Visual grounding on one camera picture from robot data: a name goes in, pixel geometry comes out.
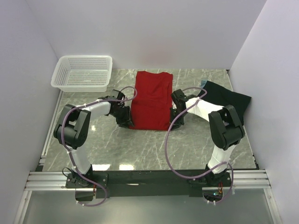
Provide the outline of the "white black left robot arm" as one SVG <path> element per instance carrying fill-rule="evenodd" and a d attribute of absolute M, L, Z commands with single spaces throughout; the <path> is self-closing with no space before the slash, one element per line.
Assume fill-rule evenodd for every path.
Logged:
<path fill-rule="evenodd" d="M 113 116 L 119 127 L 133 126 L 130 107 L 125 105 L 129 99 L 119 90 L 83 105 L 67 104 L 63 107 L 53 131 L 53 136 L 63 145 L 70 158 L 72 168 L 70 182 L 80 187 L 95 184 L 93 167 L 89 162 L 83 145 L 88 136 L 90 121 L 100 116 Z"/>

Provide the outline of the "red t-shirt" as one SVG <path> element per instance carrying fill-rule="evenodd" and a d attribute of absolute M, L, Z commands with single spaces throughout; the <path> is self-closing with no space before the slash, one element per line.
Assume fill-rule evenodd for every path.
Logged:
<path fill-rule="evenodd" d="M 167 72 L 138 71 L 135 79 L 137 96 L 131 103 L 135 130 L 167 131 L 170 126 L 173 75 Z"/>

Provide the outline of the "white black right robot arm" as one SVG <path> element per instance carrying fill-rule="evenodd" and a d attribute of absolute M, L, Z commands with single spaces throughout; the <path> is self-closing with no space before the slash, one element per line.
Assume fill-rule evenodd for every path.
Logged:
<path fill-rule="evenodd" d="M 164 142 L 164 153 L 166 162 L 171 171 L 184 179 L 199 179 L 204 176 L 206 181 L 210 182 L 216 178 L 221 178 L 231 167 L 230 156 L 241 139 L 245 136 L 243 125 L 239 119 L 236 109 L 232 105 L 220 106 L 204 101 L 201 97 L 195 95 L 187 96 L 182 89 L 176 90 L 171 94 L 175 108 L 171 109 L 171 123 L 167 130 Z M 211 159 L 206 165 L 204 173 L 196 176 L 186 176 L 180 174 L 172 166 L 167 154 L 167 143 L 170 131 L 184 125 L 184 116 L 194 114 L 209 123 L 211 138 L 214 143 L 214 149 Z"/>

